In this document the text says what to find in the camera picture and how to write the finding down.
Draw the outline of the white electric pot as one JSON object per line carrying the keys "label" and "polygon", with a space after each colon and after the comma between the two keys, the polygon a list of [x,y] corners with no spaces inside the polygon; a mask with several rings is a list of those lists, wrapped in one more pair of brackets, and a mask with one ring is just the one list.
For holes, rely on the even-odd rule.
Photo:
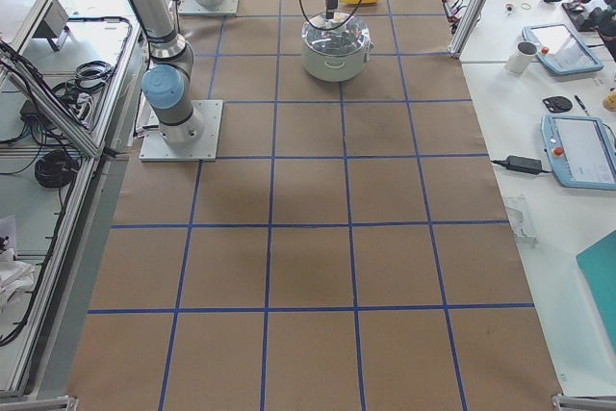
{"label": "white electric pot", "polygon": [[373,49],[373,43],[369,49],[361,49],[352,55],[334,57],[321,55],[309,49],[303,43],[301,51],[302,65],[313,77],[325,82],[343,82],[360,74],[365,68]]}

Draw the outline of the white mug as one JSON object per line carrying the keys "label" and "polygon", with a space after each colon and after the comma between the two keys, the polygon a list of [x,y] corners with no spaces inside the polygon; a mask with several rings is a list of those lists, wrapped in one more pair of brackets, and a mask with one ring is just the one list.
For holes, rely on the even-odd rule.
{"label": "white mug", "polygon": [[526,40],[518,42],[504,69],[513,74],[523,74],[534,60],[537,52],[538,47],[535,43]]}

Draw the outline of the far blue teach pendant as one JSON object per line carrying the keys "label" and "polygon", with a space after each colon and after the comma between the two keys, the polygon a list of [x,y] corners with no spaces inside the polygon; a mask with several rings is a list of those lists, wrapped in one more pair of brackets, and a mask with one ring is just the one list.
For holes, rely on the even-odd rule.
{"label": "far blue teach pendant", "polygon": [[603,62],[574,29],[564,23],[525,26],[522,35],[538,46],[539,62],[555,75],[585,74],[603,69]]}

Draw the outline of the blue teach pendant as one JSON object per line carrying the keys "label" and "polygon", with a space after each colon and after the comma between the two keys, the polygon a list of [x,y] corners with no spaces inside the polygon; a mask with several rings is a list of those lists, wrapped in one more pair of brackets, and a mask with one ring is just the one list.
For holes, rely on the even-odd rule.
{"label": "blue teach pendant", "polygon": [[539,62],[555,75],[585,74],[603,69],[603,62],[574,29],[564,23],[525,26],[522,35],[538,46]]}
{"label": "blue teach pendant", "polygon": [[540,132],[552,174],[563,187],[615,190],[615,149],[600,118],[544,115]]}

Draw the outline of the black round disc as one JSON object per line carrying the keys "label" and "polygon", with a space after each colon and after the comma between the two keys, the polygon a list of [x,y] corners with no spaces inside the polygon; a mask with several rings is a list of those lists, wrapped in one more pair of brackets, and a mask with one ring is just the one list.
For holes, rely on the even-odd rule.
{"label": "black round disc", "polygon": [[546,109],[553,114],[562,114],[573,109],[572,101],[561,95],[550,96],[542,99],[542,103]]}

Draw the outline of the black power adapter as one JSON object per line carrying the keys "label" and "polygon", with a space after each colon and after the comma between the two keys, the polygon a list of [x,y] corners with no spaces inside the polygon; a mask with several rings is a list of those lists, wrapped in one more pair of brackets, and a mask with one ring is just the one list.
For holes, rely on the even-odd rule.
{"label": "black power adapter", "polygon": [[505,161],[505,168],[508,170],[532,175],[538,175],[544,172],[542,163],[538,159],[509,155]]}

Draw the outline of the brown paper mat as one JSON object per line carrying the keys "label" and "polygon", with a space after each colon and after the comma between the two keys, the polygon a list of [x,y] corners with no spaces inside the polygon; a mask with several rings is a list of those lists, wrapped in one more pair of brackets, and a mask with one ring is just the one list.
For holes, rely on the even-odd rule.
{"label": "brown paper mat", "polygon": [[126,162],[68,382],[83,410],[548,410],[559,386],[442,0],[301,64],[298,0],[184,19],[212,163]]}

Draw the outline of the black pen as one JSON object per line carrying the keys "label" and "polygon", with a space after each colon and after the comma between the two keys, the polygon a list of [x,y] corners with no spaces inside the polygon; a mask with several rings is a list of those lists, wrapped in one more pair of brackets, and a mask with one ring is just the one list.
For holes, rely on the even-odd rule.
{"label": "black pen", "polygon": [[585,113],[585,115],[590,117],[590,114],[589,114],[588,110],[586,109],[585,105],[583,104],[583,102],[581,101],[581,99],[577,95],[574,95],[574,98],[577,101],[577,104],[581,107],[581,109]]}

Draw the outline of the grey metal box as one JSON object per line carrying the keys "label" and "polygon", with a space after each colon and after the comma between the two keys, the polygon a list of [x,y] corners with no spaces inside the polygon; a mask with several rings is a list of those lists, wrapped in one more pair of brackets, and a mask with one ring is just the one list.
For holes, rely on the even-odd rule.
{"label": "grey metal box", "polygon": [[59,0],[52,0],[33,34],[34,39],[58,39],[68,21],[68,13]]}

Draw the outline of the near blue teach pendant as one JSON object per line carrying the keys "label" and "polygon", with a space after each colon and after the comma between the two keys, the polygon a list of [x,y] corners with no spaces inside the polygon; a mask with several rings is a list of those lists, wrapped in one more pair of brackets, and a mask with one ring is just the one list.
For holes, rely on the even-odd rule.
{"label": "near blue teach pendant", "polygon": [[615,149],[600,118],[544,115],[540,132],[552,174],[563,187],[615,190]]}

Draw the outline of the teal board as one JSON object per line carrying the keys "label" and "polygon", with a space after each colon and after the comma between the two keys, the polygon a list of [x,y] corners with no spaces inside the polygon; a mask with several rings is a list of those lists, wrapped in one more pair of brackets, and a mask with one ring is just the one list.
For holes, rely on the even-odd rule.
{"label": "teal board", "polygon": [[606,337],[615,349],[615,232],[580,252],[577,265],[594,299]]}

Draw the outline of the clear plastic bracket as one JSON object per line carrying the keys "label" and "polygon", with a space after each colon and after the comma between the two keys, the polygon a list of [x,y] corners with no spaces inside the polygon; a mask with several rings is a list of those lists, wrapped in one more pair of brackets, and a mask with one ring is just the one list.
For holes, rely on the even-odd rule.
{"label": "clear plastic bracket", "polygon": [[537,246],[538,235],[526,197],[523,194],[506,195],[503,202],[516,242],[530,247]]}

